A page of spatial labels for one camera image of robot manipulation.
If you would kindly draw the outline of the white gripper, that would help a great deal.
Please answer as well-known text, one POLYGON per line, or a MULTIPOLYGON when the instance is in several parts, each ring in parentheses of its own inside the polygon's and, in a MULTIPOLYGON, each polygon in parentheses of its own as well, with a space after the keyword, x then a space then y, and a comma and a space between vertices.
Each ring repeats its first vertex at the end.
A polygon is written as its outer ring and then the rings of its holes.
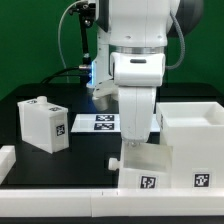
POLYGON ((119 87, 120 130, 126 142, 148 141, 154 113, 156 89, 152 87, 119 87))

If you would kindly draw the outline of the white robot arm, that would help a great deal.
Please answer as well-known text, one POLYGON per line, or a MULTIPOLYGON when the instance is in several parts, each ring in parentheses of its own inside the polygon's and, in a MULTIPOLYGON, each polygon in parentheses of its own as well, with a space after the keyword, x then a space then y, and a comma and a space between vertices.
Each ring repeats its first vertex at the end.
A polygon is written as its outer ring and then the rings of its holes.
POLYGON ((165 48, 170 37, 183 40, 199 23, 204 0, 88 0, 95 5, 97 56, 92 62, 98 108, 107 99, 119 103, 120 130, 125 142, 148 140, 156 89, 162 85, 165 48))

